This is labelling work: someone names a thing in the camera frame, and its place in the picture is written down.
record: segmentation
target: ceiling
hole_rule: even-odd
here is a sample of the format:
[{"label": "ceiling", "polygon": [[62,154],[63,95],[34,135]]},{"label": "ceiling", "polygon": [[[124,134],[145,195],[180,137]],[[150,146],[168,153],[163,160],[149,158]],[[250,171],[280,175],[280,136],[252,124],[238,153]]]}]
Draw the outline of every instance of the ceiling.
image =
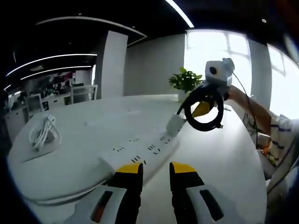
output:
[{"label": "ceiling", "polygon": [[[195,28],[219,28],[248,34],[261,42],[271,42],[284,50],[282,34],[286,26],[278,16],[271,0],[175,0],[187,14]],[[165,0],[43,2],[7,6],[2,15],[5,34],[1,42],[5,54],[1,67],[3,86],[19,82],[34,72],[30,68],[41,65],[45,70],[94,64],[94,57],[61,57],[23,67],[8,77],[11,70],[34,60],[77,53],[96,53],[101,36],[108,30],[128,35],[128,44],[135,41],[184,33],[189,29],[185,21]],[[42,21],[71,16],[77,19]],[[121,24],[92,21],[98,18]]]}]

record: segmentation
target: bright window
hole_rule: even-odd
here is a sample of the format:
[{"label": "bright window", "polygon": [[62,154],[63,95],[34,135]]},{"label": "bright window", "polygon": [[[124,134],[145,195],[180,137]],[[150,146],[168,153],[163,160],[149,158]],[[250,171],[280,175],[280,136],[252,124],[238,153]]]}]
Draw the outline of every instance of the bright window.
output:
[{"label": "bright window", "polygon": [[299,67],[280,50],[268,45],[272,66],[270,111],[289,119],[299,118]]},{"label": "bright window", "polygon": [[[222,61],[230,57],[235,64],[235,74],[247,94],[251,93],[251,59],[245,35],[222,30],[190,30],[187,32],[184,67],[203,75],[207,61]],[[233,85],[243,91],[233,77]]]}]

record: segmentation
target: white cable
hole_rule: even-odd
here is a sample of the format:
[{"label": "white cable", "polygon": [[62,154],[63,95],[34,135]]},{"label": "white cable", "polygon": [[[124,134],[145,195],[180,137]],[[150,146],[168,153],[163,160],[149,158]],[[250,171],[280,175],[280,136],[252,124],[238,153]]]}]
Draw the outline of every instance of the white cable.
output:
[{"label": "white cable", "polygon": [[59,142],[61,142],[61,135],[59,134],[59,131],[55,128],[55,117],[53,114],[47,114],[44,119],[41,121],[39,125],[32,128],[29,134],[29,142],[32,144],[32,147],[39,151],[42,149],[45,141],[53,136],[53,131],[55,131],[59,137]]}]

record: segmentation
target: green plant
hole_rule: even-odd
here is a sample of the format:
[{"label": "green plant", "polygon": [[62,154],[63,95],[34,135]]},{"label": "green plant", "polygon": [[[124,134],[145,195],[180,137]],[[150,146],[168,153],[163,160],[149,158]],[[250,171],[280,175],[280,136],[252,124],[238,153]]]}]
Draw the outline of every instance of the green plant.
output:
[{"label": "green plant", "polygon": [[202,75],[196,75],[192,71],[187,71],[183,67],[180,69],[180,74],[173,74],[172,77],[169,78],[169,84],[178,90],[184,90],[185,93],[188,91],[194,90],[199,84],[202,83]]}]

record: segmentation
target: white table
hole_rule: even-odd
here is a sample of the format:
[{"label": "white table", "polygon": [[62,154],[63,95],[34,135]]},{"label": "white table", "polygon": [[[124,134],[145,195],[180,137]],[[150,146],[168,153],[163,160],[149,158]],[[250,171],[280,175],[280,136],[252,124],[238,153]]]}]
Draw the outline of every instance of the white table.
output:
[{"label": "white table", "polygon": [[[98,172],[93,169],[101,148],[165,128],[178,107],[174,95],[151,95],[101,99],[55,108],[50,111],[62,135],[60,149],[30,163],[21,163],[30,149],[28,133],[38,119],[35,116],[20,131],[8,156],[12,176],[21,191],[36,197],[89,185]],[[215,112],[200,120],[211,120]],[[234,111],[224,111],[222,124],[223,129],[210,132],[194,130],[188,123],[184,125],[177,136],[179,144],[175,152],[143,186],[138,223],[176,223],[171,205],[170,161],[193,166],[205,184],[236,204],[239,215],[248,223],[264,221],[266,186],[254,144]],[[55,178],[48,180],[48,172]],[[27,203],[41,221],[53,223],[70,216],[76,202],[55,207]]]}]

